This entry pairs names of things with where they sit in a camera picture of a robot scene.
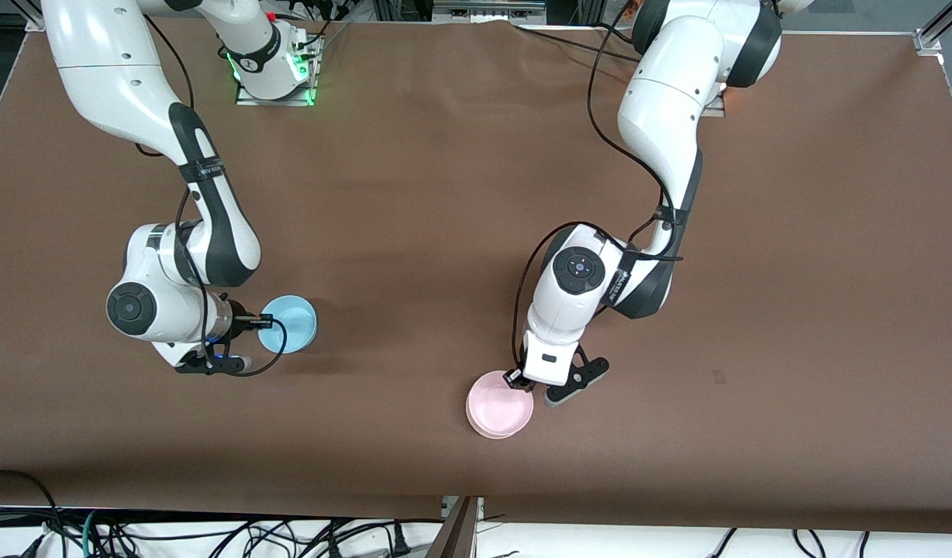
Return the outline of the pink bowl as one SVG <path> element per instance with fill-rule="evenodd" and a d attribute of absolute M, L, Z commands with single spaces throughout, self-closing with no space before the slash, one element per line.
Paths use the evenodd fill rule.
<path fill-rule="evenodd" d="M 533 410 L 533 393 L 511 388 L 503 370 L 479 377 L 466 399 L 467 420 L 477 433 L 490 440 L 503 440 L 519 433 L 528 425 Z"/>

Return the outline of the blue bowl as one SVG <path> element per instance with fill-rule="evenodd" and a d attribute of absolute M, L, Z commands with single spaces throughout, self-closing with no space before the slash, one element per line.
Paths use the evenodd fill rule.
<path fill-rule="evenodd" d="M 257 338 L 271 353 L 289 354 L 306 349 L 316 338 L 318 318 L 309 300 L 296 295 L 284 295 L 269 301 L 262 314 L 273 315 L 273 329 L 261 329 Z"/>

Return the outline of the grey aluminium strut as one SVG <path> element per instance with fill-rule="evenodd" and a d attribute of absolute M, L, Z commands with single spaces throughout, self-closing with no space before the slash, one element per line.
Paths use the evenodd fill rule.
<path fill-rule="evenodd" d="M 424 558 L 476 558 L 477 526 L 485 518 L 483 497 L 443 497 L 447 513 Z"/>

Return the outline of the brown table cover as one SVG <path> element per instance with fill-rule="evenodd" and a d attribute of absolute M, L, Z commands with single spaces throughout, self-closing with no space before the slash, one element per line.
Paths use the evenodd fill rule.
<path fill-rule="evenodd" d="M 161 23 L 263 247 L 232 296 L 313 301 L 246 379 L 172 370 L 107 320 L 167 161 L 89 125 L 47 38 L 0 102 L 0 470 L 59 505 L 509 522 L 952 532 L 952 98 L 903 35 L 789 34 L 703 118 L 659 313 L 607 312 L 611 370 L 507 440 L 469 426 L 512 363 L 540 238 L 625 237 L 659 188 L 585 108 L 592 53 L 504 22 L 352 25 L 313 107 L 238 106 L 206 22 Z"/>

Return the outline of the grey device box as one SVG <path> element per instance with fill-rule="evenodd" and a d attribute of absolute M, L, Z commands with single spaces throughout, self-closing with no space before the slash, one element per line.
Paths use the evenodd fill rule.
<path fill-rule="evenodd" d="M 489 22 L 546 25 L 546 0 L 431 0 L 433 22 Z"/>

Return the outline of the aluminium frame corner profile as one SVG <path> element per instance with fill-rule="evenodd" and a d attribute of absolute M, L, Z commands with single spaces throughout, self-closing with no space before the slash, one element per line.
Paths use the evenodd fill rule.
<path fill-rule="evenodd" d="M 952 0 L 937 12 L 922 28 L 913 34 L 916 52 L 920 56 L 930 56 L 940 52 L 940 40 L 952 29 Z"/>

